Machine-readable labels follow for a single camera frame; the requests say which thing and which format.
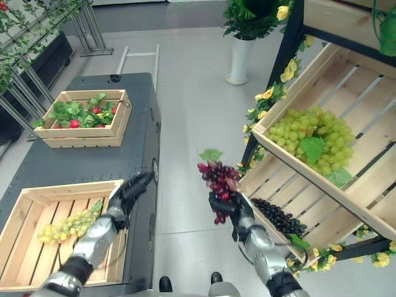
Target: potted plant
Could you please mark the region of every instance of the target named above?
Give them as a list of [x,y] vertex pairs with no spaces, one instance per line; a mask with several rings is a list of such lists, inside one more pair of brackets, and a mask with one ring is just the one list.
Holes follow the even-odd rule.
[[284,0],[228,0],[223,16],[227,19],[224,35],[234,33],[231,72],[226,81],[242,85],[247,80],[249,57],[257,38],[266,37],[289,13],[289,1]]

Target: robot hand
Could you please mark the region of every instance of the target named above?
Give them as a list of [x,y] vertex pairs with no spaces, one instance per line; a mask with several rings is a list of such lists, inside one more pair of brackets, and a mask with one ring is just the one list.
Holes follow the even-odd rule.
[[[286,260],[278,253],[265,228],[255,223],[252,207],[243,194],[237,193],[233,201],[222,201],[211,192],[209,203],[214,211],[230,215],[234,241],[238,242],[246,260],[254,265],[271,296],[309,297],[289,271]],[[239,243],[244,244],[245,251]]]
[[109,207],[76,244],[72,255],[58,272],[47,279],[34,297],[77,297],[89,276],[106,257],[120,230],[129,227],[129,214],[154,177],[142,173],[126,181],[110,194]]

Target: black shoe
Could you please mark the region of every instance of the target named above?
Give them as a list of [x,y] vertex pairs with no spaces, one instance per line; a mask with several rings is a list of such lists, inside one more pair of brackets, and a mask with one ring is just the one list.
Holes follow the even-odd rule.
[[214,283],[220,283],[223,281],[223,277],[220,274],[220,272],[214,272],[212,273],[212,276],[210,277],[210,282],[213,285]]
[[172,283],[169,277],[162,277],[160,279],[160,292],[173,292]]

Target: grape bunch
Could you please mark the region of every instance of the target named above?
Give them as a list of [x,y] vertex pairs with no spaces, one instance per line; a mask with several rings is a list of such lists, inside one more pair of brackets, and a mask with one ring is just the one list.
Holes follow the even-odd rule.
[[76,235],[83,237],[88,228],[99,217],[102,203],[96,202],[91,210],[84,209],[76,215],[71,215],[56,225],[46,225],[38,234],[38,240],[42,243],[62,243],[68,237]]
[[302,236],[305,232],[307,226],[301,225],[299,220],[292,218],[293,215],[291,213],[285,215],[279,206],[273,205],[263,199],[253,198],[251,201],[279,232],[286,235],[295,234],[297,236]]
[[[236,197],[239,176],[236,169],[214,161],[208,161],[207,165],[199,163],[198,169],[206,186],[211,188],[217,199],[230,200]],[[228,215],[220,212],[216,212],[216,215],[215,224],[224,224]]]
[[[312,111],[288,110],[286,116],[269,129],[269,138],[316,172],[327,176],[349,164],[353,153],[350,143],[355,139],[351,132],[345,120],[316,106]],[[312,136],[324,140],[324,152],[315,164],[309,162],[300,146],[303,139]]]

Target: red grapes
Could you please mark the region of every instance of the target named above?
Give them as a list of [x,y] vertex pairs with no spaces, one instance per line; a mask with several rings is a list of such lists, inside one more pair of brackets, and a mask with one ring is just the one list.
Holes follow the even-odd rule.
[[[206,186],[211,188],[217,199],[230,200],[236,196],[239,176],[236,169],[214,161],[199,163],[198,169],[202,173],[202,179],[206,181]],[[216,214],[215,224],[224,224],[228,215],[220,212]]]

